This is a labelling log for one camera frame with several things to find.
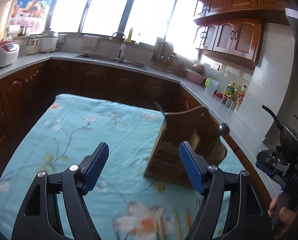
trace faucet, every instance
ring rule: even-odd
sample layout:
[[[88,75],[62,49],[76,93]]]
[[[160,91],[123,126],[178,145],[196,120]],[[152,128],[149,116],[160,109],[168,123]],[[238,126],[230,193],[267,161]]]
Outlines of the faucet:
[[[124,60],[124,56],[125,56],[125,47],[126,47],[126,36],[125,36],[125,34],[123,33],[123,32],[121,32],[121,31],[117,31],[117,32],[115,32],[114,34],[112,34],[111,36],[110,36],[110,40],[112,40],[113,39],[113,36],[115,35],[115,34],[117,34],[117,36],[118,36],[118,33],[122,33],[122,39],[123,39],[123,43],[122,43],[122,45],[121,45],[121,47],[120,47],[120,50],[119,50],[119,55],[118,55],[118,59],[115,61],[115,62],[117,62],[117,63],[119,63],[120,61],[122,61],[122,60]]]

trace screw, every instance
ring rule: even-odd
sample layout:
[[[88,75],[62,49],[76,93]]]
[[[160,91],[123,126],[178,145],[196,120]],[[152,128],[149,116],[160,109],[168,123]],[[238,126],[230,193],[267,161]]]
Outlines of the screw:
[[[241,171],[241,173],[244,177],[248,177],[250,175],[250,173],[246,170]]]
[[[45,175],[46,175],[46,173],[44,171],[40,171],[40,172],[37,173],[38,177],[43,177]]]
[[[215,166],[215,165],[209,165],[208,168],[209,168],[210,171],[216,171],[218,169],[218,167]]]
[[[71,166],[69,167],[69,169],[70,169],[71,171],[76,171],[78,168],[79,168],[79,167],[78,167],[78,165],[76,165],[76,164],[71,165]]]

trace person's hand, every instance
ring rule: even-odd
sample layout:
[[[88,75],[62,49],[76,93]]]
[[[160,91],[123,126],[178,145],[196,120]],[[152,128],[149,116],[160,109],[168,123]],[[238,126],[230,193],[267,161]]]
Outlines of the person's hand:
[[[278,203],[278,198],[275,198],[270,203],[270,208],[268,210],[270,218],[274,216],[276,205]],[[283,233],[288,229],[288,227],[292,224],[293,220],[296,217],[296,213],[292,210],[289,210],[286,207],[282,207],[279,212],[279,218],[283,224],[286,225],[285,229],[283,230]]]

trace countertop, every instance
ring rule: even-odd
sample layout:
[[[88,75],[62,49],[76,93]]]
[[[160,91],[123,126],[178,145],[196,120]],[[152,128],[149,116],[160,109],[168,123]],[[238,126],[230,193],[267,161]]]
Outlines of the countertop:
[[[138,68],[128,67],[121,64],[116,64],[112,62],[105,62],[99,60],[91,60],[84,58],[76,58],[75,56],[81,55],[81,53],[73,52],[53,52],[53,53],[38,53],[34,55],[21,56],[18,57],[17,61],[8,67],[0,69],[0,79],[14,73],[23,68],[29,67],[31,65],[49,60],[67,60],[75,62],[85,62],[95,65],[103,65],[113,68],[119,68],[124,70],[129,70],[132,72],[137,72],[157,78],[162,78],[177,84],[180,84],[188,93],[190,93],[201,105],[206,106],[210,114],[219,122],[225,122],[230,127],[230,136],[244,152],[246,157],[255,167],[256,154],[260,150],[268,149],[268,146],[261,142],[257,135],[251,131],[251,129],[244,124],[234,113],[229,110],[226,106],[221,104],[221,100],[216,96],[211,96],[204,92],[204,87],[195,84],[184,77],[178,77],[173,73],[168,73],[166,71],[158,70],[150,66],[146,66],[147,70],[142,70]],[[268,178],[268,176],[255,167],[257,173],[262,179],[264,185],[268,189],[272,198],[275,198],[280,193],[280,186]]]

